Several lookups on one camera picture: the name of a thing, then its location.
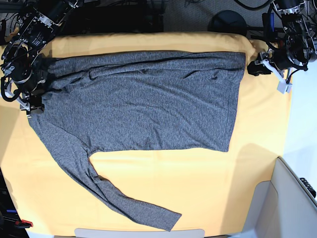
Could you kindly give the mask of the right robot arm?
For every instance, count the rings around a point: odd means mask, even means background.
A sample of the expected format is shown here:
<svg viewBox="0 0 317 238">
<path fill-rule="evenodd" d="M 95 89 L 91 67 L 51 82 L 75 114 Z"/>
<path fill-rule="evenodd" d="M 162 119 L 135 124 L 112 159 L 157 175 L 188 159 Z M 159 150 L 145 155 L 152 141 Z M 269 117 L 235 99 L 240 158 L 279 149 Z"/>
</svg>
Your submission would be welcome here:
<svg viewBox="0 0 317 238">
<path fill-rule="evenodd" d="M 17 101 L 28 118 L 43 113 L 40 96 L 46 76 L 37 68 L 40 51 L 61 31 L 71 12 L 82 0 L 37 0 L 26 4 L 21 12 L 17 35 L 8 42 L 1 56 L 0 95 L 6 102 Z"/>
</svg>

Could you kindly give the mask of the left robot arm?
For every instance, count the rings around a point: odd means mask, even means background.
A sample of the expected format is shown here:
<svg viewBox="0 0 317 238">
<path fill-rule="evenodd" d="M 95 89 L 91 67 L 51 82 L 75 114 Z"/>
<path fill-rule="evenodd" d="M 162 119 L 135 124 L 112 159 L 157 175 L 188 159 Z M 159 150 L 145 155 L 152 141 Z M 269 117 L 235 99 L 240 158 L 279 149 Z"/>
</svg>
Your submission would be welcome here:
<svg viewBox="0 0 317 238">
<path fill-rule="evenodd" d="M 317 34 L 309 22 L 304 20 L 303 0 L 273 0 L 267 13 L 263 14 L 264 41 L 266 52 L 258 53 L 255 61 L 247 66 L 253 76 L 274 73 L 278 80 L 277 90 L 290 93 L 291 77 L 300 70 L 307 71 L 308 63 L 317 60 Z M 282 32 L 278 38 L 274 29 L 273 13 L 280 12 Z"/>
</svg>

